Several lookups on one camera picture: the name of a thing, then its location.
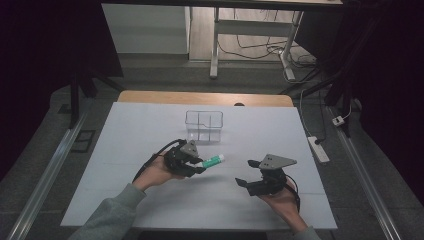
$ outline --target wall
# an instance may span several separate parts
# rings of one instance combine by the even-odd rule
[[[102,6],[118,53],[188,53],[188,7]]]

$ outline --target gray floor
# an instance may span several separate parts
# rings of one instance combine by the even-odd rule
[[[190,32],[190,60],[211,60],[213,30],[214,30],[214,8],[193,7],[193,18],[191,22]],[[292,11],[277,11],[277,10],[252,10],[252,9],[232,9],[221,8],[219,10],[220,20],[240,20],[240,21],[261,21],[261,22],[285,22],[292,21]],[[266,37],[266,36],[236,36],[220,34],[218,41],[219,60],[241,60],[246,61],[248,58],[256,58],[255,61],[279,62],[277,54],[269,54],[265,47],[248,47],[270,43],[271,46],[283,47],[282,43],[287,38],[285,37]],[[293,47],[291,49],[293,58],[308,54],[302,48]]]
[[[218,80],[211,81],[207,63],[160,56],[156,59],[122,56],[121,62],[125,77],[116,81],[128,89],[277,94],[290,86],[284,81],[280,64],[224,63],[220,65]],[[307,71],[297,69],[295,74],[302,77]],[[99,94],[82,127],[84,134],[73,145],[73,151],[69,153],[27,239],[66,239],[74,231],[72,228],[60,227],[60,221],[95,147],[110,107],[118,97],[114,89],[97,80],[95,83]],[[305,84],[297,91],[311,84]],[[52,95],[51,108],[43,123],[16,165],[0,183],[0,239],[6,239],[68,127],[69,114],[66,109],[69,98],[68,88],[60,89]],[[294,102],[299,107],[299,99],[294,99]],[[322,144],[331,159],[326,165],[317,163],[317,168],[338,229],[320,230],[319,235],[322,239],[386,239],[319,95],[303,99],[302,111],[309,131],[320,138],[326,135]],[[360,109],[353,105],[350,124],[352,140],[389,208],[402,239],[422,239],[423,206],[384,153],[362,130],[358,121],[360,114]],[[91,144],[84,141],[90,137]],[[137,239],[137,234],[138,230],[133,229],[125,239]],[[287,231],[269,232],[268,238],[291,239]]]

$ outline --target metal frame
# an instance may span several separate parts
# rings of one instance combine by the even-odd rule
[[[294,2],[294,1],[264,1],[264,0],[102,0],[102,3],[135,4],[135,5],[161,5],[161,6],[196,6],[196,7],[221,7],[221,8],[246,8],[246,9],[269,9],[288,11],[344,11],[347,4],[340,1],[328,1],[328,3]]]
[[[331,119],[336,117],[330,107],[326,107],[326,109]],[[352,140],[345,136],[341,128],[337,128],[337,134],[343,147],[346,150],[347,155],[349,156],[352,167],[356,172],[362,188],[364,189],[365,195],[367,196],[369,203],[375,211],[376,217],[380,222],[381,229],[386,235],[386,238],[390,240],[401,240],[402,238],[395,225],[395,222],[393,221],[393,218],[390,215],[386,204],[378,193],[377,188],[375,187]]]
[[[79,130],[81,129],[85,119],[87,118],[88,112],[93,104],[93,99],[86,99],[82,106],[80,118],[75,123],[73,129],[68,129],[65,135],[62,138],[59,146],[56,149],[53,157],[51,158],[48,166],[44,170],[43,175],[40,178],[37,186],[29,197],[24,209],[18,217],[18,220],[15,222],[9,236],[8,240],[17,240],[25,239],[29,230],[31,229],[32,224],[37,217],[38,212],[43,206],[44,200],[46,199],[56,177],[59,173],[63,162],[65,161],[69,150],[71,149],[72,144],[74,143]]]
[[[272,37],[287,37],[287,43],[284,51],[279,53],[281,62],[284,66],[284,71],[289,81],[294,81],[295,77],[293,70],[288,61],[290,48],[297,33],[297,28],[301,19],[302,13],[295,12],[292,23],[277,23],[277,22],[258,22],[258,21],[242,21],[242,20],[219,20],[219,8],[214,9],[214,32],[211,69],[209,77],[216,79],[218,77],[218,35],[248,35],[248,36],[272,36]]]

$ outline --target white power strip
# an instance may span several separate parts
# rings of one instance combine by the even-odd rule
[[[320,163],[326,163],[329,162],[330,159],[328,158],[327,154],[324,151],[324,148],[322,148],[321,144],[316,144],[315,141],[317,140],[316,137],[308,137],[309,145],[311,146],[312,150],[314,151],[315,156],[318,158],[318,161]]]

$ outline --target clear plastic container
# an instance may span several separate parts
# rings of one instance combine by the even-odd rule
[[[219,111],[187,111],[188,140],[199,142],[221,141],[224,114]]]

